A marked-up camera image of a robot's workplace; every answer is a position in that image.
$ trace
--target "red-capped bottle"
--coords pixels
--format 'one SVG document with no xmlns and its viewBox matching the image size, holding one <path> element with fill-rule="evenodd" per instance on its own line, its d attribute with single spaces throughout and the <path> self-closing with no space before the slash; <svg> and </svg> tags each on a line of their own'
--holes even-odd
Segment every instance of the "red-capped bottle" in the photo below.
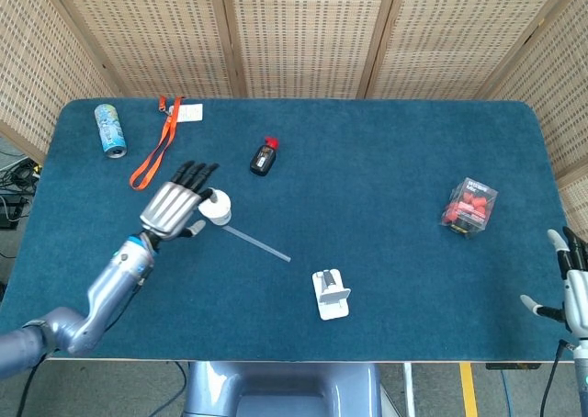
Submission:
<svg viewBox="0 0 588 417">
<path fill-rule="evenodd" d="M 249 164 L 249 169 L 256 175 L 264 176 L 269 172 L 276 160 L 276 150 L 279 141 L 274 137 L 266 137 L 266 144 L 261 146 Z"/>
</svg>

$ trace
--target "orange lanyard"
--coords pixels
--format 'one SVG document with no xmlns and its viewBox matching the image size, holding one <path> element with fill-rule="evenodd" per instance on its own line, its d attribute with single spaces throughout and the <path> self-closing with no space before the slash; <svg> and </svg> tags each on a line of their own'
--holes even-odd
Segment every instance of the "orange lanyard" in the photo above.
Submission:
<svg viewBox="0 0 588 417">
<path fill-rule="evenodd" d="M 132 175 L 130 176 L 129 184 L 133 189 L 143 190 L 145 187 L 147 187 L 151 183 L 151 180 L 153 179 L 153 176 L 157 172 L 157 169 L 159 169 L 159 165 L 161 164 L 161 162 L 164 158 L 165 151 L 167 151 L 167 148 L 169 148 L 170 145 L 172 144 L 172 141 L 174 141 L 175 127 L 177 126 L 177 116 L 180 112 L 180 102 L 181 101 L 182 101 L 182 97 L 175 98 L 174 112 L 172 112 L 171 116 L 168 115 L 167 118 L 165 119 L 164 128 L 162 129 L 162 137 L 159 139 L 159 143 L 157 143 L 157 146 L 149 154 L 149 156 L 143 162 L 143 164 L 141 166 L 139 166 L 139 168 L 135 172 L 133 172 Z M 159 110 L 165 111 L 165 97 L 163 97 L 163 96 L 161 96 L 159 98 Z M 136 185 L 135 181 L 137 180 L 137 178 L 139 178 L 141 176 L 141 174 L 143 172 L 145 172 L 147 170 L 149 164 L 151 163 L 151 160 L 153 159 L 153 156 L 155 155 L 157 150 L 164 144 L 164 140 L 167 137 L 168 133 L 169 133 L 169 139 L 167 140 L 167 143 L 164 146 L 164 148 L 162 149 L 162 151 L 159 153 L 159 156 L 155 160 L 155 163 L 153 163 L 151 168 L 147 171 L 147 174 L 145 174 L 145 176 L 143 177 L 141 182 L 138 185 Z"/>
</svg>

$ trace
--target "table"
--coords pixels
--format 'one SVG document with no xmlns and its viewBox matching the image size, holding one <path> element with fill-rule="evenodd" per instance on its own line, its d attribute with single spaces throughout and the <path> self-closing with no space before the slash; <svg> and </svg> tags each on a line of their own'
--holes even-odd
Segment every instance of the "table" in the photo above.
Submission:
<svg viewBox="0 0 588 417">
<path fill-rule="evenodd" d="M 94 108 L 114 105 L 129 146 L 101 151 Z M 549 360 L 565 334 L 521 304 L 562 297 L 546 230 L 564 223 L 537 118 L 518 102 L 187 100 L 145 191 L 128 185 L 159 139 L 157 99 L 75 100 L 59 118 L 25 238 L 0 309 L 0 332 L 85 291 L 157 188 L 185 160 L 217 162 L 211 186 L 232 198 L 231 225 L 291 256 L 277 259 L 210 225 L 162 245 L 156 267 L 91 354 L 101 358 L 280 361 Z M 249 162 L 280 139 L 265 177 Z M 486 231 L 440 225 L 470 176 L 499 191 Z M 311 275 L 340 269 L 350 315 L 321 321 Z"/>
</svg>

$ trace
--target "packaged red items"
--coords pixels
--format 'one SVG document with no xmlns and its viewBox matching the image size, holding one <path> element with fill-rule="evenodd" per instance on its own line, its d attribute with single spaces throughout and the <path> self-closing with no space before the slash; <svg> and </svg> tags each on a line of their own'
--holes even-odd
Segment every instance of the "packaged red items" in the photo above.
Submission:
<svg viewBox="0 0 588 417">
<path fill-rule="evenodd" d="M 471 178 L 466 178 L 451 192 L 443 212 L 442 224 L 472 236 L 486 229 L 498 192 Z"/>
</svg>

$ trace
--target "robotic arm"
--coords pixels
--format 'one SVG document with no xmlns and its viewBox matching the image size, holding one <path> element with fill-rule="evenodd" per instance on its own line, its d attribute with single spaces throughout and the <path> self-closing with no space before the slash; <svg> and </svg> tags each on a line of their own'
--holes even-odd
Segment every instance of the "robotic arm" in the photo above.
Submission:
<svg viewBox="0 0 588 417">
<path fill-rule="evenodd" d="M 107 331 L 115 311 L 151 273 L 160 241 L 190 238 L 203 227 L 201 222 L 185 226 L 202 201 L 210 198 L 214 202 L 211 189 L 199 190 L 217 167 L 215 163 L 184 163 L 157 191 L 141 214 L 143 231 L 122 244 L 88 289 L 87 316 L 59 307 L 20 330 L 0 335 L 0 379 L 34 367 L 56 350 L 75 356 L 91 352 Z"/>
<path fill-rule="evenodd" d="M 582 416 L 588 417 L 588 244 L 567 227 L 563 228 L 563 233 L 567 243 L 556 231 L 548 231 L 560 264 L 563 308 L 545 307 L 527 295 L 522 295 L 521 300 L 537 316 L 563 322 L 568 331 L 580 340 L 578 346 L 570 345 L 570 349 L 576 367 Z"/>
</svg>

